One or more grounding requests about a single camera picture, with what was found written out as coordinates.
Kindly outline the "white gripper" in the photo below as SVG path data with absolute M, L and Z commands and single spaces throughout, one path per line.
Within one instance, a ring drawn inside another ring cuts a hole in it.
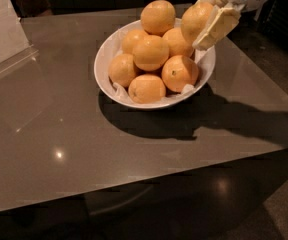
M 239 23 L 242 11 L 254 11 L 268 0 L 197 0 L 197 4 L 213 5 L 211 14 L 192 46 L 197 50 L 208 50 L 226 37 Z

